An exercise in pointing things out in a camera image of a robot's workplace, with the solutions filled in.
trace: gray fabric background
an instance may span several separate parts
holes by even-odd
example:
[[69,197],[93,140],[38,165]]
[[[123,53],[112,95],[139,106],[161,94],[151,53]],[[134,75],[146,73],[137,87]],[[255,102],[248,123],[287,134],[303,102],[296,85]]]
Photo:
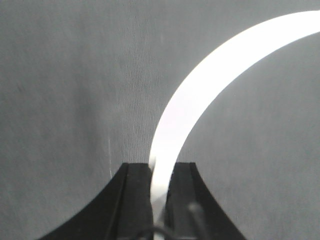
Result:
[[[0,239],[43,236],[122,162],[147,162],[170,97],[220,44],[317,9],[317,0],[2,0]],[[249,240],[319,239],[319,63],[315,34],[255,64],[181,151]]]

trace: white curved strip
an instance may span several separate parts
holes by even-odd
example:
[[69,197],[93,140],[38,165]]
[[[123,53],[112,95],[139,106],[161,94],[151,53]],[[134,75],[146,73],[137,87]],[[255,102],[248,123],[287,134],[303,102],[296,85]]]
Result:
[[320,10],[273,18],[226,41],[186,77],[166,106],[151,145],[150,193],[155,223],[161,222],[179,152],[209,104],[250,66],[277,49],[317,32],[320,32]]

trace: textured fabric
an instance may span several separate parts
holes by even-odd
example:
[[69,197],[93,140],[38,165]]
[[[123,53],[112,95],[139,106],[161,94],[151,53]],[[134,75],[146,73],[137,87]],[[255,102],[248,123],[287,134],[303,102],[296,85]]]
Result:
[[[207,54],[316,0],[1,1],[0,239],[32,240],[122,162],[148,161],[170,97]],[[249,240],[320,233],[320,35],[271,54],[200,118],[196,162]]]

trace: black clamp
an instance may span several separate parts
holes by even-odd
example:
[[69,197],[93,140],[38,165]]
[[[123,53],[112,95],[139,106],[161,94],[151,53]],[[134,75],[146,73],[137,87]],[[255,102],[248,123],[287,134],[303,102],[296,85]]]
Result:
[[196,164],[176,163],[165,226],[153,224],[151,171],[123,163],[108,185],[78,214],[39,240],[245,240],[203,182]]

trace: black bracket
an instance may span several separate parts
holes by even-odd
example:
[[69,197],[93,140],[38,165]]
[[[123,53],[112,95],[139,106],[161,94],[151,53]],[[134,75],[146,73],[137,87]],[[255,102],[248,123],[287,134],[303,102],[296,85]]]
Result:
[[153,224],[151,171],[123,163],[106,187],[78,214],[39,240],[245,240],[203,182],[195,163],[176,163],[165,227]]

